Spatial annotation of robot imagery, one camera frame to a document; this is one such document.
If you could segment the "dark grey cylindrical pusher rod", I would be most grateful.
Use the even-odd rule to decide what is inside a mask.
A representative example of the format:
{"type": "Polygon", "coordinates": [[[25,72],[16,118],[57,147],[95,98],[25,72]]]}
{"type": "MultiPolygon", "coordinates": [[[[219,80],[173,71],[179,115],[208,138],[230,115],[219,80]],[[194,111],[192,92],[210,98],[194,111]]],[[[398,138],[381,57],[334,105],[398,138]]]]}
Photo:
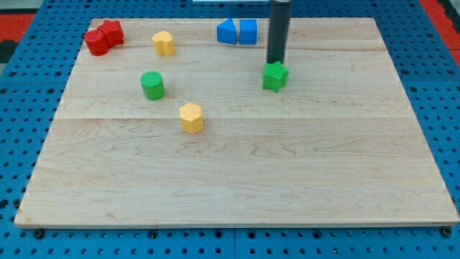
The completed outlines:
{"type": "Polygon", "coordinates": [[[271,0],[267,63],[284,63],[291,17],[291,0],[271,0]]]}

